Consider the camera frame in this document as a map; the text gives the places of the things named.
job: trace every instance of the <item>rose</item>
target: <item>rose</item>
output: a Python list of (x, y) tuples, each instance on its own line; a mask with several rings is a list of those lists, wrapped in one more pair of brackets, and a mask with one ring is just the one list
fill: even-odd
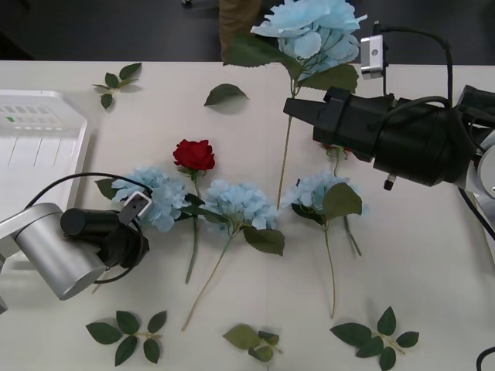
[(177, 166), (183, 166), (191, 170), (211, 170), (215, 166), (215, 154), (208, 141), (182, 140), (173, 152)]

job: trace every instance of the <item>black cable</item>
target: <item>black cable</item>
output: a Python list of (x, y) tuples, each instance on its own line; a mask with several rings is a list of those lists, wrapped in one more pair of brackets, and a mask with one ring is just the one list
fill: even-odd
[(141, 227), (139, 226), (139, 224), (135, 220), (132, 220), (132, 225), (136, 228), (136, 230), (139, 233), (139, 252), (138, 252), (138, 255), (136, 255), (136, 259), (134, 260), (132, 265), (129, 268), (127, 268), (126, 271), (122, 272), (117, 277), (109, 278), (107, 280), (95, 281), (94, 282), (95, 284), (110, 284), (111, 282), (116, 282), (116, 280), (120, 280), (121, 278), (123, 278), (123, 277), (127, 276), (129, 273), (131, 273), (131, 271), (138, 265), (139, 258), (140, 258), (141, 254), (143, 253), (143, 250), (145, 248), (145, 236), (142, 233)]
[(80, 172), (78, 174), (72, 174), (68, 176), (64, 176), (63, 178), (60, 178), (53, 182), (52, 184), (48, 185), (44, 190), (42, 190), (40, 193), (38, 193), (34, 199), (32, 199), (27, 206), (25, 207), (24, 210), (28, 209), (29, 207), (33, 206), (41, 197), (45, 195), (48, 191), (50, 191), (54, 186), (58, 186), (60, 183), (65, 182), (66, 180), (74, 179), (74, 178), (82, 178), (84, 176), (103, 176), (105, 178), (111, 178), (111, 179), (120, 179), (120, 180), (125, 180), (126, 182), (132, 183), (136, 186), (140, 186), (146, 190), (148, 193), (148, 196), (150, 196), (153, 193), (153, 190), (149, 188), (147, 185), (144, 185), (140, 182), (136, 182), (135, 180), (125, 178), (124, 176), (120, 175), (115, 175), (115, 174), (109, 174), (106, 172)]

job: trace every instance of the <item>leaf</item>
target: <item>leaf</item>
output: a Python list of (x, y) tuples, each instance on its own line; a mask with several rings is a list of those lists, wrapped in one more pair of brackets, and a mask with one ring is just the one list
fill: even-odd
[(332, 327), (330, 331), (346, 344), (360, 348), (371, 339), (371, 330), (359, 323), (344, 323)]
[(403, 333), (395, 340), (402, 348), (411, 348), (418, 343), (419, 332), (408, 331)]
[(118, 83), (117, 88), (120, 89), (121, 87), (124, 87), (125, 85), (129, 85), (130, 83), (134, 83), (138, 79), (127, 79), (127, 80), (122, 80), (120, 83)]
[(155, 314), (152, 319), (149, 320), (148, 331), (152, 334), (156, 333), (163, 327), (165, 322), (167, 322), (167, 311), (161, 311), (160, 313)]
[(117, 189), (111, 188), (111, 185), (114, 184), (115, 179), (102, 179), (102, 180), (97, 180), (95, 183), (100, 190), (100, 193), (106, 197), (109, 200), (114, 199), (115, 195), (117, 194)]
[(247, 353), (256, 358), (258, 361), (262, 362), (269, 362), (273, 358), (273, 349), (271, 346), (262, 346), (260, 348), (254, 349), (254, 348), (249, 348)]
[(323, 212), (329, 220), (363, 212), (363, 201), (346, 183), (335, 184), (323, 197)]
[(213, 211), (201, 209), (200, 207), (194, 205), (183, 207), (180, 211), (183, 213), (188, 213), (192, 216), (203, 215), (211, 223), (221, 224), (230, 222), (230, 220), (225, 216), (214, 213)]
[(121, 78), (121, 80), (127, 80), (129, 77), (131, 77), (134, 73), (136, 73), (139, 70), (139, 67), (141, 67), (141, 65), (142, 63), (129, 64), (128, 66), (122, 68), (118, 76)]
[(246, 93), (239, 89), (239, 87), (231, 83), (222, 83), (210, 91), (210, 95), (204, 105), (213, 106), (233, 97), (245, 97), (249, 99)]
[(279, 230), (257, 230), (246, 228), (244, 238), (256, 250), (262, 253), (284, 256), (285, 237)]
[(290, 56), (260, 39), (249, 35), (236, 35), (225, 56), (224, 65), (259, 67), (269, 63), (281, 63), (292, 79), (299, 76), (302, 66)]
[(138, 346), (138, 338), (134, 335), (125, 338), (124, 341), (118, 345), (117, 352), (115, 352), (115, 367), (127, 361), (136, 350), (136, 346)]
[(384, 350), (384, 341), (380, 336), (375, 336), (364, 344), (356, 354), (359, 358), (378, 356)]
[(248, 350), (261, 344), (258, 334), (248, 325), (237, 325), (224, 335), (224, 338), (233, 346)]
[(311, 87), (313, 89), (328, 90), (331, 87), (350, 90), (351, 93), (356, 91), (357, 72), (350, 64), (340, 64), (326, 71), (315, 73), (314, 75), (299, 81), (299, 86)]
[(114, 98), (112, 97), (111, 94), (103, 94), (101, 96), (101, 105), (103, 106), (103, 108), (105, 110), (111, 106), (111, 102), (113, 102), (113, 101), (114, 101)]
[(395, 320), (395, 313), (392, 307), (388, 307), (381, 318), (378, 320), (378, 332), (390, 336), (394, 333), (397, 322)]
[(142, 347), (145, 351), (146, 359), (149, 362), (158, 363), (160, 358), (160, 347), (158, 343), (154, 339), (148, 339)]
[(388, 346), (384, 349), (380, 356), (380, 368), (381, 371), (388, 371), (395, 365), (395, 351)]
[(280, 340), (280, 336), (271, 334), (270, 332), (258, 331), (258, 336), (272, 346), (277, 345)]
[(122, 333), (118, 331), (114, 326), (110, 326), (108, 323), (95, 322), (86, 325), (90, 335), (93, 336), (100, 344), (113, 344), (118, 342), (122, 337)]
[(93, 86), (94, 86), (94, 87), (100, 87), (100, 88), (105, 89), (105, 90), (110, 90), (110, 88), (109, 88), (109, 87), (106, 87), (105, 85), (100, 85), (100, 84), (98, 84), (98, 83), (94, 83), (94, 84), (93, 84)]
[(188, 203), (192, 203), (194, 206), (204, 205), (204, 201), (192, 193), (187, 193), (185, 199)]
[(316, 212), (311, 213), (310, 211), (305, 211), (305, 209), (308, 208), (306, 207), (303, 208), (302, 205), (299, 205), (297, 203), (293, 203), (291, 207), (292, 210), (294, 210), (294, 213), (296, 213), (299, 216), (302, 216), (303, 218), (314, 220), (320, 226), (324, 226), (326, 224), (326, 217), (324, 215), (319, 215)]
[(118, 78), (113, 73), (107, 73), (105, 75), (105, 83), (109, 87), (116, 88), (118, 85)]
[(128, 311), (117, 311), (117, 323), (122, 332), (133, 335), (139, 330), (138, 319)]

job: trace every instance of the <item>leaf sprig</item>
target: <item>leaf sprig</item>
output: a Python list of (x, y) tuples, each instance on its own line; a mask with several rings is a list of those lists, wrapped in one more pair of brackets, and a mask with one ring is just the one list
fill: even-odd
[(118, 328), (104, 322), (94, 322), (86, 325), (86, 328), (94, 340), (100, 344), (114, 344), (118, 342), (122, 333), (128, 335), (117, 347), (115, 353), (115, 366), (119, 366), (129, 359), (138, 346), (138, 337), (144, 336), (146, 340), (143, 344), (143, 351), (149, 362), (158, 363), (160, 358), (160, 346), (157, 339), (161, 335), (156, 335), (167, 320), (167, 312), (161, 311), (152, 317), (148, 323), (148, 332), (139, 331), (139, 320), (128, 311), (117, 311), (116, 314)]
[(373, 333), (368, 327), (352, 322), (335, 326), (330, 331), (346, 344), (357, 347), (356, 357), (380, 356), (381, 370), (388, 371), (395, 365), (395, 351), (405, 354), (403, 348), (415, 346), (419, 339), (419, 332), (408, 331), (393, 340), (390, 336), (396, 327), (394, 310), (388, 307), (377, 323), (378, 332)]
[(125, 87), (130, 83), (134, 83), (137, 80), (131, 79), (130, 77), (138, 72), (141, 65), (142, 63), (133, 63), (122, 68), (121, 72), (118, 74), (120, 81), (113, 73), (107, 72), (105, 75), (106, 85), (93, 84), (94, 87), (100, 87), (101, 89), (105, 89), (107, 91), (107, 93), (101, 95), (101, 105), (105, 110), (109, 108), (114, 101), (114, 93), (118, 92), (122, 87)]
[(261, 362), (270, 362), (274, 350), (283, 353), (277, 347), (280, 336), (270, 332), (258, 331), (249, 325), (237, 325), (224, 334), (224, 338), (236, 348), (247, 350), (247, 353)]

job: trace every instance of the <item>white table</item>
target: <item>white table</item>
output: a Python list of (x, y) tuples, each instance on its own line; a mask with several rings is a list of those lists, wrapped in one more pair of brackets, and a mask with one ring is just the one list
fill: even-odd
[[(222, 67), (219, 63), (145, 63), (139, 88), (119, 93), (109, 112), (99, 106), (91, 84), (126, 63), (0, 62), (0, 87), (61, 91), (94, 126), (85, 169), (125, 174), (136, 166), (172, 163), (176, 143), (208, 138), (216, 153), (212, 179), (254, 181), (275, 199), (285, 140), (288, 77), (280, 66), (259, 69)], [(495, 86), (495, 67), (456, 67), (455, 94), (464, 84), (484, 90)], [(445, 94), (441, 66), (393, 66), (389, 91), (415, 98)], [(250, 100), (220, 111), (203, 107), (219, 83), (235, 83)], [(358, 94), (381, 94), (381, 81), (360, 81)], [(323, 92), (304, 90), (300, 97), (319, 100)], [(312, 127), (293, 125), (286, 185), (329, 169), (325, 153), (312, 142)], [(340, 174), (362, 190), (370, 207), (364, 218), (352, 217), (363, 257), (350, 249), (341, 222), (332, 228), (338, 303), (329, 319), (331, 281), (323, 234), (286, 210), (279, 226), (286, 236), (284, 257), (268, 256), (239, 237), (201, 301), (186, 332), (180, 328), (209, 276), (224, 241), (205, 229), (193, 277), (185, 285), (192, 247), (191, 223), (170, 233), (148, 232), (152, 251), (125, 279), (58, 301), (35, 271), (6, 271), (0, 295), (9, 311), (0, 317), (0, 369), (110, 370), (116, 345), (97, 344), (85, 325), (133, 311), (146, 323), (166, 309), (164, 354), (158, 366), (139, 350), (120, 369), (190, 371), (263, 370), (238, 352), (222, 335), (238, 322), (268, 326), (281, 335), (284, 355), (270, 370), (379, 370), (376, 359), (358, 359), (354, 350), (332, 335), (339, 323), (375, 326), (387, 306), (398, 317), (398, 332), (420, 332), (420, 342), (394, 369), (474, 369), (479, 352), (495, 345), (495, 275), (485, 237), (477, 221), (448, 184), (433, 188), (398, 180), (383, 190), (385, 174), (355, 158)], [(88, 181), (79, 204), (104, 209), (110, 203)], [(495, 359), (487, 359), (492, 369)]]

